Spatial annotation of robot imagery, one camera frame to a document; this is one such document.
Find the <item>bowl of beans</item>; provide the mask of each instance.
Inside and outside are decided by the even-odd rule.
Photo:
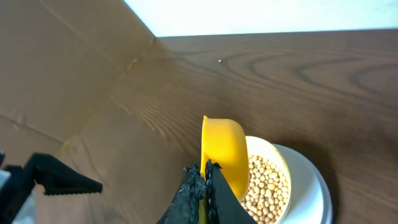
[[[246,144],[249,184],[241,205],[258,224],[281,223],[290,206],[289,167],[271,143],[246,136]]]

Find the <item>white bowl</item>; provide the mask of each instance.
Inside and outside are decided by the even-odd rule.
[[[271,160],[285,174],[287,187],[289,189],[289,201],[283,214],[276,221],[276,223],[281,223],[286,217],[290,207],[290,199],[292,198],[292,180],[290,178],[289,167],[278,149],[266,140],[254,136],[246,136],[246,144],[248,146],[248,156],[261,156],[263,159]]]

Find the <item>wooden table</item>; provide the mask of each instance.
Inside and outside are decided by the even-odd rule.
[[[103,194],[38,197],[39,223],[156,222],[203,115],[308,157],[336,223],[398,223],[398,30],[157,39],[62,149]]]

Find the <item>yellow scoop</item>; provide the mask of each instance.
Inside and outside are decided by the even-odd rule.
[[[246,138],[242,127],[231,119],[204,117],[201,131],[200,172],[205,175],[208,159],[217,162],[226,181],[241,201],[249,184],[249,163]]]

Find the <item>white wall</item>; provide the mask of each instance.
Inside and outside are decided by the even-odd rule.
[[[157,36],[398,27],[398,0],[125,0]]]

